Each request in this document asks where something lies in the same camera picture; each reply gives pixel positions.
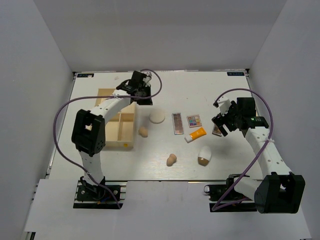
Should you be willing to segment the round white powder puff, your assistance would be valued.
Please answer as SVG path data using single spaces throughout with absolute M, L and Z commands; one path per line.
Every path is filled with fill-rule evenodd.
M 166 114 L 162 109 L 153 109 L 148 118 L 153 124 L 161 124 L 165 120 Z

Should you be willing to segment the beige sponge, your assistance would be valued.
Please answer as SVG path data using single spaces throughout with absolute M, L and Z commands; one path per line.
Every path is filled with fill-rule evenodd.
M 148 129 L 144 126 L 141 126 L 138 129 L 138 134 L 143 138 L 147 138 L 148 137 Z
M 174 163 L 176 163 L 176 161 L 177 161 L 177 156 L 175 154 L 171 153 L 166 160 L 166 165 L 168 167 L 171 167 Z

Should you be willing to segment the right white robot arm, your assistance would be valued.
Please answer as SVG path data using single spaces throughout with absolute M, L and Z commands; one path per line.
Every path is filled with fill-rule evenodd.
M 247 176 L 248 169 L 242 174 L 230 175 L 226 181 L 226 190 L 212 207 L 220 210 L 220 203 L 228 196 L 236 200 L 244 196 L 255 203 L 261 214 L 295 214 L 300 208 L 305 179 L 297 175 L 286 165 L 274 141 L 271 138 L 271 124 L 256 113 L 256 103 L 252 97 L 239 97 L 231 101 L 221 97 L 213 104 L 220 110 L 212 118 L 223 136 L 239 130 L 250 144 L 262 173 L 262 180 Z

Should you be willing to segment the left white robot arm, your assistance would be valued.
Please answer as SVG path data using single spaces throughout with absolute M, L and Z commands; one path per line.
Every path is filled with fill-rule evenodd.
M 106 145 L 106 124 L 133 102 L 151 106 L 150 74 L 134 71 L 131 78 L 118 85 L 112 94 L 90 110 L 80 109 L 75 118 L 71 141 L 75 144 L 85 168 L 82 182 L 88 193 L 99 200 L 105 196 L 105 176 L 101 168 L 100 152 Z

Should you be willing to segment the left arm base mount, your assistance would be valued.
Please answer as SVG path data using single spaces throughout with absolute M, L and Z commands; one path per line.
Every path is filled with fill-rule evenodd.
M 74 209 L 96 209 L 96 210 L 119 210 L 124 204 L 126 197 L 126 184 L 124 182 L 106 182 L 106 187 L 90 185 L 82 176 L 77 183 L 75 197 L 73 201 Z

